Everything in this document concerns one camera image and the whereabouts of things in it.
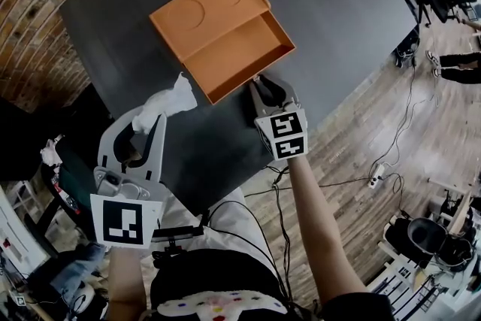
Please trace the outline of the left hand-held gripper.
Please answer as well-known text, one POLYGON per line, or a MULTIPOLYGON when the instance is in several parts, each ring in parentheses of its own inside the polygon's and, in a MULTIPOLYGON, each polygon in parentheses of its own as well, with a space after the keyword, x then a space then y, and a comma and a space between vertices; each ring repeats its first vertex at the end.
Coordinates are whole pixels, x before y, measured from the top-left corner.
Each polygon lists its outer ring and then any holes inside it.
POLYGON ((149 248, 165 211, 166 187, 158 182, 167 117, 158 115, 142 157, 130 162, 132 120, 141 110, 140 106, 124 113, 107 128, 99 144, 94 170, 97 190, 90 203, 96 240, 109 247, 149 248))

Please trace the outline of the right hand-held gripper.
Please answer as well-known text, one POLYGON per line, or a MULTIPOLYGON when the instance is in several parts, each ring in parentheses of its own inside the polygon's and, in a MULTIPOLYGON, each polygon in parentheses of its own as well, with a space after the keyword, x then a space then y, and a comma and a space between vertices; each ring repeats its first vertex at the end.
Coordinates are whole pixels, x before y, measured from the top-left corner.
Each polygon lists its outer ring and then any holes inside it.
POLYGON ((307 119, 297 94, 287 82, 260 74, 249 84, 258 115, 260 138, 275 161, 308 153, 307 119))

